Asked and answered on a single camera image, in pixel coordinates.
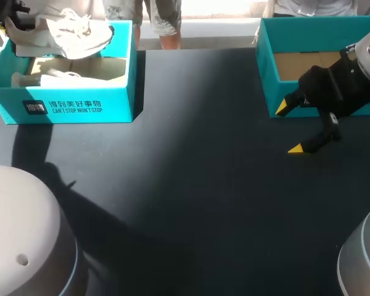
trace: tabletop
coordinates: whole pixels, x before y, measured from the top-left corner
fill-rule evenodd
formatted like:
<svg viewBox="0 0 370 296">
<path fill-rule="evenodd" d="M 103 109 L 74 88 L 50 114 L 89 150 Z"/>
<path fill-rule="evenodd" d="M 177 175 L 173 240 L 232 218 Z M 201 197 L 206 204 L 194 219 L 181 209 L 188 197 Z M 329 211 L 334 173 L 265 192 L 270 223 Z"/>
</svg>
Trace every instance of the tabletop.
<svg viewBox="0 0 370 296">
<path fill-rule="evenodd" d="M 370 211 L 370 117 L 288 155 L 316 118 L 270 119 L 255 50 L 139 52 L 126 124 L 6 126 L 0 164 L 42 179 L 91 263 L 88 295 L 340 295 Z"/>
</svg>

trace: white sneaker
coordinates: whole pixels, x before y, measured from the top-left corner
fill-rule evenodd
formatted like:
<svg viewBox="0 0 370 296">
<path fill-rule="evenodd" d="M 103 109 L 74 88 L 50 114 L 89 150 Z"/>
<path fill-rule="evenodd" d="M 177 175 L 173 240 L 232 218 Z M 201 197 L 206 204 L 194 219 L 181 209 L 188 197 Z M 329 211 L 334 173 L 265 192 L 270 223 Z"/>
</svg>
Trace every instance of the white sneaker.
<svg viewBox="0 0 370 296">
<path fill-rule="evenodd" d="M 79 17 L 71 9 L 62 10 L 60 16 L 38 15 L 36 28 L 31 31 L 19 30 L 9 17 L 5 22 L 19 57 L 57 54 L 72 60 L 82 59 L 101 51 L 113 36 L 108 23 Z"/>
<path fill-rule="evenodd" d="M 90 88 L 113 86 L 113 81 L 81 77 L 75 72 L 61 72 L 49 69 L 42 75 L 22 75 L 15 72 L 11 77 L 12 88 L 26 88 L 28 86 L 41 86 L 44 88 Z"/>
</svg>

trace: shorts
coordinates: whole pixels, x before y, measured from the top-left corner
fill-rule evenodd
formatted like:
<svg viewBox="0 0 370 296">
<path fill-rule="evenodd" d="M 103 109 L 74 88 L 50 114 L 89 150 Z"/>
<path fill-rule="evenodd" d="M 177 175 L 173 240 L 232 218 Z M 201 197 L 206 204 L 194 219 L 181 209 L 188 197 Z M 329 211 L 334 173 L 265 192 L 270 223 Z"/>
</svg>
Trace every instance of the shorts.
<svg viewBox="0 0 370 296">
<path fill-rule="evenodd" d="M 107 0 L 107 19 L 132 20 L 142 24 L 142 2 L 145 2 L 155 33 L 171 36 L 181 29 L 181 0 Z"/>
</svg>

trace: logo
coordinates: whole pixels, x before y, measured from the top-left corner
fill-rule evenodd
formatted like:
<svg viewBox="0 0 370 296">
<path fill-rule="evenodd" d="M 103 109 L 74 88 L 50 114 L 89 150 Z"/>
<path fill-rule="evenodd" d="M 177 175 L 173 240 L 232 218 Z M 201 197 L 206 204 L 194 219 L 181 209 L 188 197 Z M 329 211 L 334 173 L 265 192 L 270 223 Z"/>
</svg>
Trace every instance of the logo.
<svg viewBox="0 0 370 296">
<path fill-rule="evenodd" d="M 29 115 L 47 115 L 48 111 L 45 108 L 43 101 L 23 101 L 26 112 Z"/>
</svg>

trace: white shoe sole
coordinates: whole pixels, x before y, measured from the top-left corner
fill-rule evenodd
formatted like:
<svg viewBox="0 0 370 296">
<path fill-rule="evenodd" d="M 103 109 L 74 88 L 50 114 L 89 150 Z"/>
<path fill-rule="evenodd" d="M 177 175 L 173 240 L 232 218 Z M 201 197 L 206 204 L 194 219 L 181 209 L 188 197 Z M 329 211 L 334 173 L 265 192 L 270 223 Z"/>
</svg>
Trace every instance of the white shoe sole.
<svg viewBox="0 0 370 296">
<path fill-rule="evenodd" d="M 39 46 L 23 46 L 16 44 L 16 53 L 17 57 L 44 57 L 51 54 L 59 55 L 65 57 L 69 60 L 83 59 L 85 57 L 90 57 L 101 50 L 103 50 L 107 45 L 103 44 L 95 48 L 88 49 L 87 51 L 78 51 L 78 52 L 65 52 L 61 48 L 52 48 L 52 47 L 39 47 Z"/>
</svg>

